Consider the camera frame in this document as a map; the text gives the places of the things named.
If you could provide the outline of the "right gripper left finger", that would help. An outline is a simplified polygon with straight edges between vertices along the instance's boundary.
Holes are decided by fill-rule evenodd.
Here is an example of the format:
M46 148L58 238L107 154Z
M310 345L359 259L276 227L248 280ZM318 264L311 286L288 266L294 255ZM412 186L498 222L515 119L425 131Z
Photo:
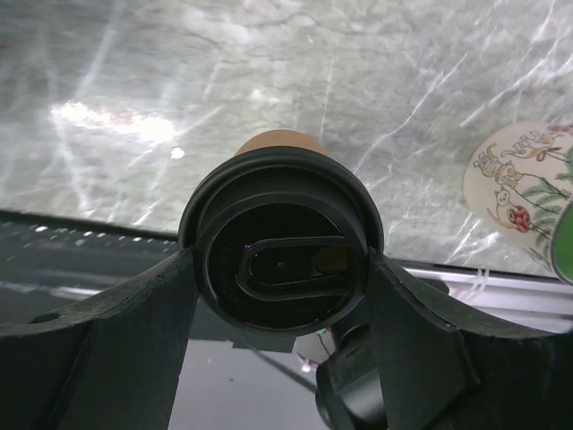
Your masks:
M4 429L165 429L198 289L190 251L1 328Z

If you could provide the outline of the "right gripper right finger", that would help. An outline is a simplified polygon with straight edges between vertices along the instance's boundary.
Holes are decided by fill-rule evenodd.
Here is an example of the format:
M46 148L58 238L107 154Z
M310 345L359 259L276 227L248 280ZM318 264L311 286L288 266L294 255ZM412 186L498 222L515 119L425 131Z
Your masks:
M508 322L370 251L372 354L392 429L569 429L572 336Z

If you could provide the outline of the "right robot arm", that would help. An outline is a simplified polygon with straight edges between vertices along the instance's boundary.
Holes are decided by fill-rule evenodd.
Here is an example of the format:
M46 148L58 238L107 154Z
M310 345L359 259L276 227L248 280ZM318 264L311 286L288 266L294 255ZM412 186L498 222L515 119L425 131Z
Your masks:
M336 429L569 429L572 336L465 305L371 252L367 323L318 368ZM165 429L197 302L191 251L1 329L4 429Z

